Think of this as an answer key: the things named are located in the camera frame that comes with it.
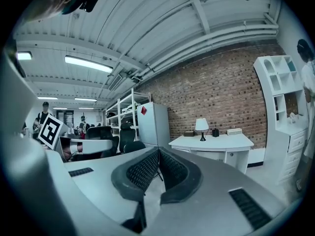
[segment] doorway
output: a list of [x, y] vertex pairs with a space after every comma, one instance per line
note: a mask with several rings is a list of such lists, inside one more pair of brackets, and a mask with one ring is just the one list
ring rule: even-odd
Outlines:
[[57, 110], [57, 119], [62, 121], [69, 128], [74, 127], [74, 111], [73, 110]]

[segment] ceiling light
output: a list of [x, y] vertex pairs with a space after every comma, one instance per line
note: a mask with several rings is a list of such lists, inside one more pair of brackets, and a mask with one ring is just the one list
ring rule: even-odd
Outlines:
[[39, 100], [58, 100], [57, 97], [37, 97]]
[[68, 55], [64, 57], [64, 61], [69, 64], [81, 65], [81, 66], [89, 67], [89, 68], [96, 69], [99, 71], [103, 71], [106, 73], [111, 73], [113, 71], [113, 68], [107, 65], [99, 64], [99, 63], [92, 62], [86, 59], [80, 59], [80, 58], [76, 58], [76, 57], [72, 57]]
[[18, 60], [31, 60], [31, 52], [18, 52]]
[[82, 99], [82, 98], [74, 98], [75, 100], [87, 100], [87, 101], [97, 101], [96, 99]]

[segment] red sticker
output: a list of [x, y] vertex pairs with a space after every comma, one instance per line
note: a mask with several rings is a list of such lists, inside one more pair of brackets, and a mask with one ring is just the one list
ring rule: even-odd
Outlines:
[[145, 115], [146, 112], [147, 112], [147, 109], [146, 109], [145, 107], [142, 107], [142, 109], [141, 109], [141, 114]]

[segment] white shelf unit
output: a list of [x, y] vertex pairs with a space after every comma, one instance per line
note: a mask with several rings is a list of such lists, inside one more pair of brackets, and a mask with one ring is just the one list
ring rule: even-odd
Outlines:
[[[264, 158], [266, 176], [275, 183], [295, 175], [308, 127], [307, 105], [302, 82], [291, 56], [259, 57], [254, 63], [263, 90], [268, 121], [267, 146]], [[298, 120], [291, 123], [285, 96], [294, 93]]]
[[[135, 103], [147, 103], [151, 101], [151, 94], [150, 93], [139, 93], [135, 92], [133, 88], [131, 89], [131, 93], [128, 94], [125, 98], [117, 99], [117, 103], [112, 105], [109, 108], [105, 109], [105, 116], [107, 116], [107, 113], [113, 112], [116, 115], [106, 118], [105, 119], [105, 125], [109, 125], [109, 120], [111, 120], [111, 127], [113, 129], [119, 129], [120, 132], [120, 126], [122, 125], [122, 118], [132, 116], [134, 126], [132, 126], [132, 129], [138, 129], [138, 126], [135, 126], [136, 124], [136, 115], [137, 115], [137, 109], [135, 106]], [[122, 113], [122, 109], [126, 108], [128, 106], [132, 106], [131, 110], [128, 110], [127, 112]]]

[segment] lamp shade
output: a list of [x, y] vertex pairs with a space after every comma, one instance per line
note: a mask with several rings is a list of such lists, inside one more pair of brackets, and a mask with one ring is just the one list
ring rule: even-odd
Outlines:
[[195, 130], [207, 130], [207, 129], [209, 129], [209, 126], [205, 118], [200, 118], [196, 120]]

